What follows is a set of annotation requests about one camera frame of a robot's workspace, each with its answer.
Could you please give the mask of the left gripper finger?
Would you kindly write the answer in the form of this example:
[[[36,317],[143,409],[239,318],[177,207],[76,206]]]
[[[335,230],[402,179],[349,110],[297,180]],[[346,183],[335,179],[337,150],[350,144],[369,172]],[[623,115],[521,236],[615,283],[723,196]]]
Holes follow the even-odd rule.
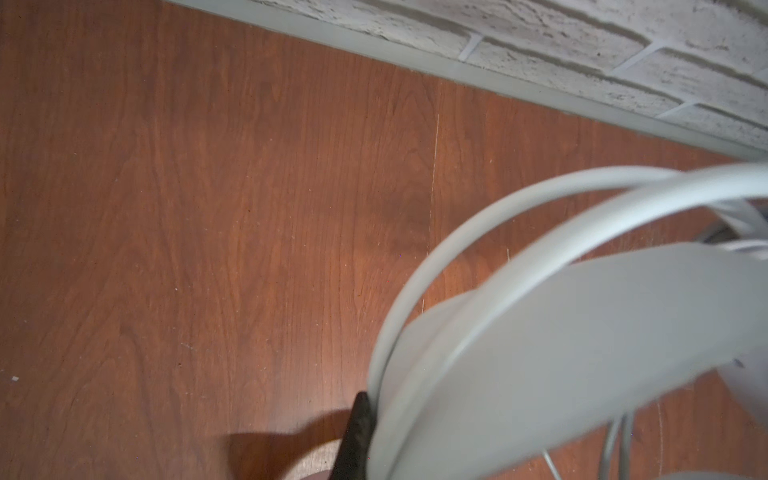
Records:
[[[375,412],[367,392],[354,400],[345,433],[341,439],[330,480],[365,480],[366,463],[375,429]]]

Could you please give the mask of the white headphones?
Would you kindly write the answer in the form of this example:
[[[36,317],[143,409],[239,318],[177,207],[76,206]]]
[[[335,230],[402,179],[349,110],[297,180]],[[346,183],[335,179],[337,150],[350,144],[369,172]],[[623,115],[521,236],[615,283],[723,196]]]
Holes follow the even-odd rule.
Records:
[[[563,223],[480,287],[411,311],[468,246],[566,196],[614,197]],[[763,164],[609,167],[519,190],[449,235],[396,297],[367,393],[370,479],[476,479],[601,425],[601,467],[629,472],[634,412],[717,370],[767,419]]]

